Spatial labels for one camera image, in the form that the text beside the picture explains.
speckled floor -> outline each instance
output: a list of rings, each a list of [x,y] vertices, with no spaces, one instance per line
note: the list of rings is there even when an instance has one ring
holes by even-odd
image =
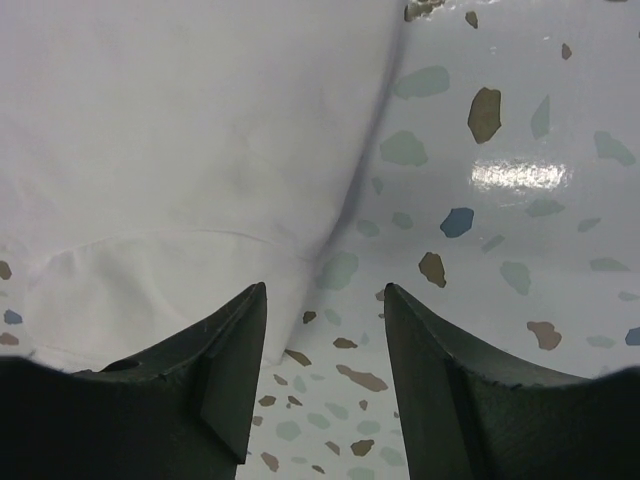
[[[640,363],[640,4],[436,3],[405,25],[307,312],[261,373],[241,480],[408,478],[388,282],[540,365]],[[10,251],[0,348],[28,355]]]

white cloth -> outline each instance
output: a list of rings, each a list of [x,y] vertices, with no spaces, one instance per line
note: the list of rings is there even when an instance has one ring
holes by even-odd
[[[0,233],[35,358],[99,369],[269,298],[275,364],[385,90],[399,0],[0,7]]]

cloth fold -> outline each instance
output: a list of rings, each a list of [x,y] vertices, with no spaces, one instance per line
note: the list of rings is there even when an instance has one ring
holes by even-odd
[[[276,364],[386,88],[399,0],[1,7],[0,234],[36,358],[101,368],[249,283]]]

